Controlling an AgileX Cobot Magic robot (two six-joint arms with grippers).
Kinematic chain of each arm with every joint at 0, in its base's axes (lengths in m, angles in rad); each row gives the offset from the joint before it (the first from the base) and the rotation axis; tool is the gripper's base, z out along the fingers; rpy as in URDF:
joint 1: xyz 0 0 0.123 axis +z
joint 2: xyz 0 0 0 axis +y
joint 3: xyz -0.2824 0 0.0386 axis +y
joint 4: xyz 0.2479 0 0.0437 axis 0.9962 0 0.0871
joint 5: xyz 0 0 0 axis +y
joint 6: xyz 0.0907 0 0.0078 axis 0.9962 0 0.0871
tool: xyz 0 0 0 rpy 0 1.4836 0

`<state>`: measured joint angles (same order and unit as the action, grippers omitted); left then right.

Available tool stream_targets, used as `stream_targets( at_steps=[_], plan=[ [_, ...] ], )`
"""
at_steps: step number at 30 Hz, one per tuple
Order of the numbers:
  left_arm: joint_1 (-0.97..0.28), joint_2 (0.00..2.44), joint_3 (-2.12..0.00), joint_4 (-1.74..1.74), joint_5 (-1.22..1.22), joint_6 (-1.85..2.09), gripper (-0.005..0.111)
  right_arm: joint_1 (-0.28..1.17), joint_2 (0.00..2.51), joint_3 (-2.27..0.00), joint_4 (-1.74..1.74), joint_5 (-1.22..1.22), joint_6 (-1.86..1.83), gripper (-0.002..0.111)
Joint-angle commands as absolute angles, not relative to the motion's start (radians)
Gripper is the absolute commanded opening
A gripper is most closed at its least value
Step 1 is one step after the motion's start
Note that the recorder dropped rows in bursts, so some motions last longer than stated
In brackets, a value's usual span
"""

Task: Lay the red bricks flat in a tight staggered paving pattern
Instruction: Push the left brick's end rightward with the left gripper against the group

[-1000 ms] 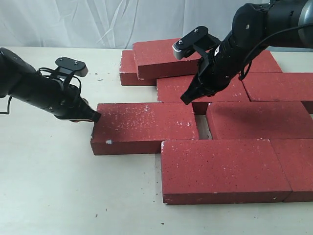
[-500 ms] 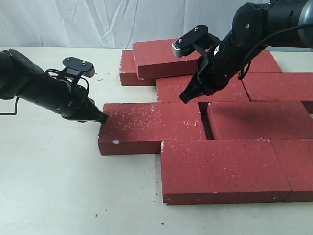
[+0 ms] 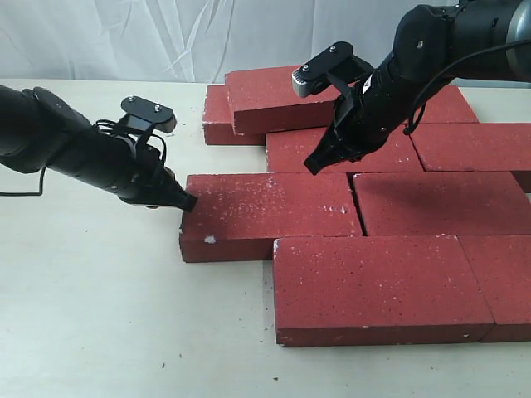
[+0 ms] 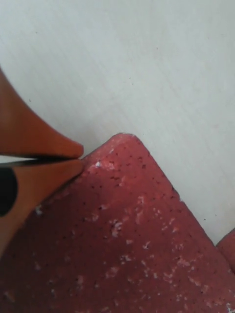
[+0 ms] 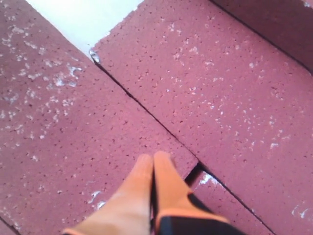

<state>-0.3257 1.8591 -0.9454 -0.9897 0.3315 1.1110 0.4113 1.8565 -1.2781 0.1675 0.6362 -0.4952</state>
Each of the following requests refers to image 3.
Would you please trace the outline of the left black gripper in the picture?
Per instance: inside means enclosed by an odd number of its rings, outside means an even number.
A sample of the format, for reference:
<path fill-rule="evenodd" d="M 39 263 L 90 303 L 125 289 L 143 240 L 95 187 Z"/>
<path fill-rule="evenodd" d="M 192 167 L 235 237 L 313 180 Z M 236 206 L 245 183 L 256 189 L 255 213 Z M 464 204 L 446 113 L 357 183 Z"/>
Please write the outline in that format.
<path fill-rule="evenodd" d="M 190 213 L 198 198 L 166 170 L 166 155 L 166 146 L 161 150 L 149 144 L 136 148 L 124 138 L 112 138 L 98 158 L 101 174 L 96 186 L 128 204 L 152 210 L 170 206 Z"/>

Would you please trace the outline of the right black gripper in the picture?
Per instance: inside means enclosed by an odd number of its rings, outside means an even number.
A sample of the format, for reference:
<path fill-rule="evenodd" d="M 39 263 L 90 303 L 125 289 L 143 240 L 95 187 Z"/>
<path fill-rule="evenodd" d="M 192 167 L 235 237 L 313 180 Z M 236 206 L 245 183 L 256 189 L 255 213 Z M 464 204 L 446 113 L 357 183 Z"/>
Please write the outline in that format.
<path fill-rule="evenodd" d="M 389 135 L 425 104 L 417 100 L 424 84 L 406 79 L 395 61 L 385 61 L 340 95 L 334 118 L 304 166 L 317 175 L 327 167 L 357 162 L 379 150 Z"/>

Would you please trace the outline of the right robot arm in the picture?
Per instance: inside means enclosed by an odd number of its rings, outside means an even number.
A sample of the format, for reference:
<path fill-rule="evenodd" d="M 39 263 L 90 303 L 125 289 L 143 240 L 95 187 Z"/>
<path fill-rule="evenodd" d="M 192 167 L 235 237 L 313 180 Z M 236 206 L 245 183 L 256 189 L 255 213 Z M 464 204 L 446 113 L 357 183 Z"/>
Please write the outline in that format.
<path fill-rule="evenodd" d="M 304 166 L 314 175 L 378 151 L 400 125 L 410 135 L 426 103 L 455 79 L 530 80 L 530 3 L 460 1 L 407 12 L 392 49 L 374 67 L 337 41 L 292 74 L 301 98 L 339 91 L 334 115 Z"/>

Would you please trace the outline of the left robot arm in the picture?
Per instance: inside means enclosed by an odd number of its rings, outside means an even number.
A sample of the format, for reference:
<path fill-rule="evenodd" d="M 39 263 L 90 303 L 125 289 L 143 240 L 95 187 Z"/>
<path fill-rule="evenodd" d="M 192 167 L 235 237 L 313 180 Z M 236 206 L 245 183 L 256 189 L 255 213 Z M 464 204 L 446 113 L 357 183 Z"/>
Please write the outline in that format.
<path fill-rule="evenodd" d="M 51 169 L 130 205 L 190 212 L 197 198 L 166 167 L 167 150 L 149 139 L 176 127 L 169 107 L 139 96 L 122 100 L 118 121 L 90 122 L 49 90 L 1 88 L 1 164 L 43 175 Z"/>

